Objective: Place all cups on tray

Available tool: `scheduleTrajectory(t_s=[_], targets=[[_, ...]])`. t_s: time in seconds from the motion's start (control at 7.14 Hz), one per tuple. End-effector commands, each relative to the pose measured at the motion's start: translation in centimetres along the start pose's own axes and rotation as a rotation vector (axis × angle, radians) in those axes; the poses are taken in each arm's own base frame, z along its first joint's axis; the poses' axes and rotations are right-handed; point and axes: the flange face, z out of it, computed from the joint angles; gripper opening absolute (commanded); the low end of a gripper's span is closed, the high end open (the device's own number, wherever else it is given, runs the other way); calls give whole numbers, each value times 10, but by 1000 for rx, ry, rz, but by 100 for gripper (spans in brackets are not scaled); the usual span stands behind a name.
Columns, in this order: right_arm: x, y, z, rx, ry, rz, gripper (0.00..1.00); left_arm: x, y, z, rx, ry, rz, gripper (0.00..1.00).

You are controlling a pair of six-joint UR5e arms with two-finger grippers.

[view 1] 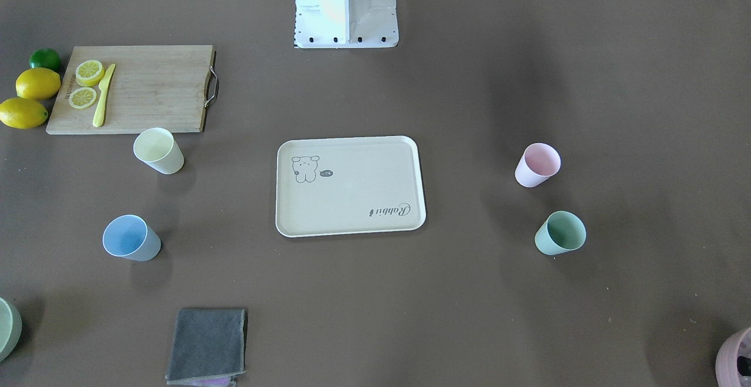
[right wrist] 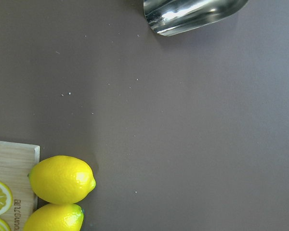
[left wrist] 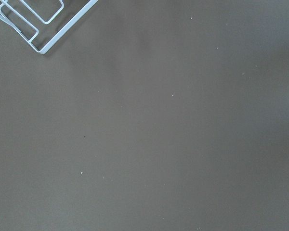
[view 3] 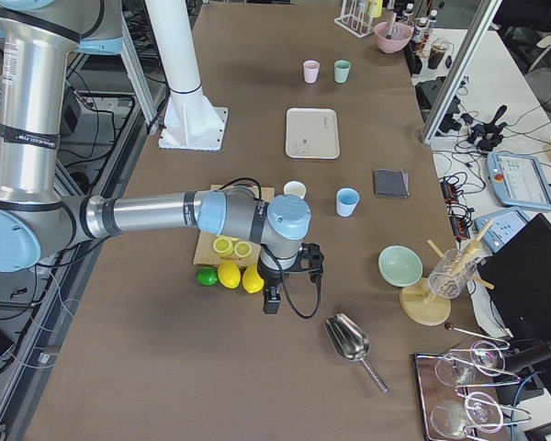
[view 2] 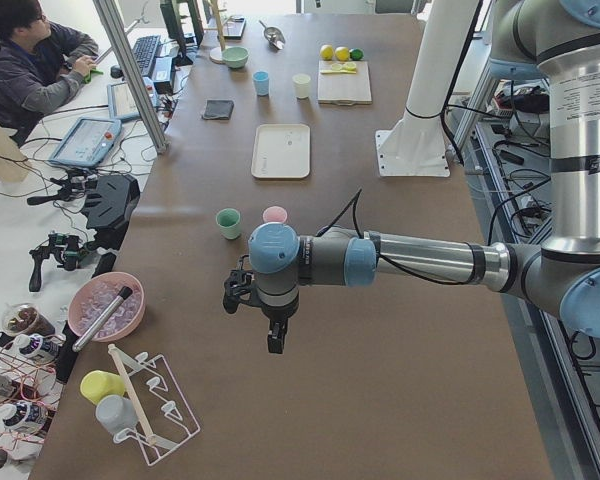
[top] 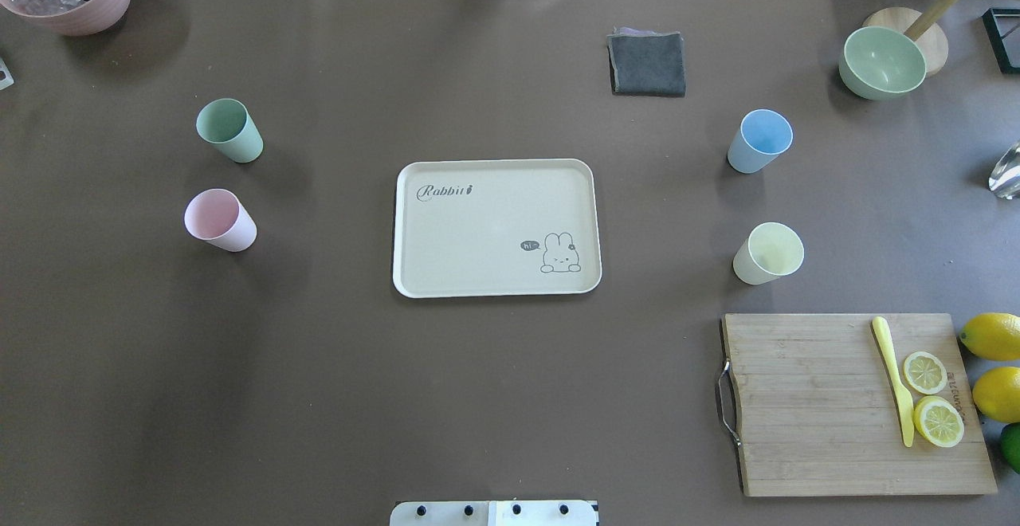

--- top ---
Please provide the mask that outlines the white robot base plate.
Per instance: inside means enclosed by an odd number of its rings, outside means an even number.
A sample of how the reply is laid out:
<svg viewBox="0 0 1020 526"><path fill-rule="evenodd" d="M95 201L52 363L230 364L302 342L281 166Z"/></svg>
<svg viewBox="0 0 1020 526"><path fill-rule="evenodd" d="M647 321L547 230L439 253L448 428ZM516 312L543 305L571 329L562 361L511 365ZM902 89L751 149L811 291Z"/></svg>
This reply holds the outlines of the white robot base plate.
<svg viewBox="0 0 1020 526"><path fill-rule="evenodd" d="M405 501L390 525L598 525L598 503L588 499Z"/></svg>

